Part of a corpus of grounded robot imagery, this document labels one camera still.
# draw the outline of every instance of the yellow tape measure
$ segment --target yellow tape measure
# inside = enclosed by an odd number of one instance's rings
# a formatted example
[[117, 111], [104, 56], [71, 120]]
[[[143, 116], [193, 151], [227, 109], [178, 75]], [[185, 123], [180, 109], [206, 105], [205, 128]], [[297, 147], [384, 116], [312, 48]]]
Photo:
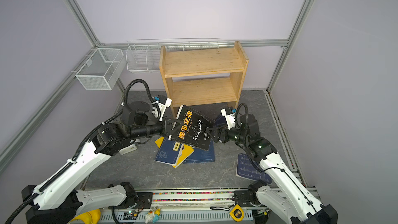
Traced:
[[242, 208], [239, 205], [236, 205], [229, 214], [232, 216], [232, 219], [235, 221], [243, 220], [244, 213]]

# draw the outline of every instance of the lower shelf board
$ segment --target lower shelf board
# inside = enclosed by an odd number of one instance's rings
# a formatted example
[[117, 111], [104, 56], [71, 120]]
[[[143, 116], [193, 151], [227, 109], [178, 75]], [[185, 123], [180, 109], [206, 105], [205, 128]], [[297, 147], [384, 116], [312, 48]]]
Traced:
[[173, 82], [173, 107], [236, 101], [229, 77]]

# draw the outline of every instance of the dark blue book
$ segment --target dark blue book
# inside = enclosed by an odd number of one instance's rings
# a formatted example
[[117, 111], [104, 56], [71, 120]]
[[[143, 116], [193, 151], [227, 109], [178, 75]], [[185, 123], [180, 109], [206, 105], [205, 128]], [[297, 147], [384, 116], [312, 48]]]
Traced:
[[178, 158], [182, 153], [182, 144], [164, 138], [160, 149], [155, 157], [155, 161], [166, 163], [170, 165], [176, 165]]
[[194, 148], [194, 152], [182, 163], [206, 163], [215, 161], [214, 144], [213, 141], [211, 141], [208, 151]]
[[244, 153], [238, 154], [238, 165], [236, 166], [236, 176], [247, 178], [250, 180], [263, 180], [266, 183], [271, 183], [271, 177], [265, 172], [258, 172], [250, 163], [249, 158]]

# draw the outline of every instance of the white mesh basket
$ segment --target white mesh basket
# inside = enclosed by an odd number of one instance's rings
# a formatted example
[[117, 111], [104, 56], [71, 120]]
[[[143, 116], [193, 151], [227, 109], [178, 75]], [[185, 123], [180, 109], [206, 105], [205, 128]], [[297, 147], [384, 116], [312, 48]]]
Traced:
[[157, 72], [159, 71], [160, 48], [162, 46], [166, 47], [167, 52], [219, 48], [218, 39], [211, 39], [212, 41], [193, 42], [172, 42], [181, 39], [169, 39], [169, 42], [133, 44], [128, 41], [129, 47], [126, 51], [127, 70], [132, 73]]
[[121, 49], [97, 48], [76, 73], [87, 90], [112, 90], [126, 66]]

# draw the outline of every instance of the wooden shelf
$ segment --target wooden shelf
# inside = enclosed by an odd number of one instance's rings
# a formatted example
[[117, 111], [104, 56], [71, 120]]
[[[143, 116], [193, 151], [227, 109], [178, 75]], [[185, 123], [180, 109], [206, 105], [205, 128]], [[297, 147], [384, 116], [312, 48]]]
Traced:
[[229, 77], [173, 83], [173, 107], [236, 101]]
[[[227, 102], [238, 107], [249, 58], [239, 41], [234, 47], [167, 52], [160, 50], [159, 70], [176, 117], [181, 105]], [[229, 77], [174, 82], [173, 77], [229, 73]]]
[[242, 72], [244, 66], [233, 47], [167, 52], [164, 77]]

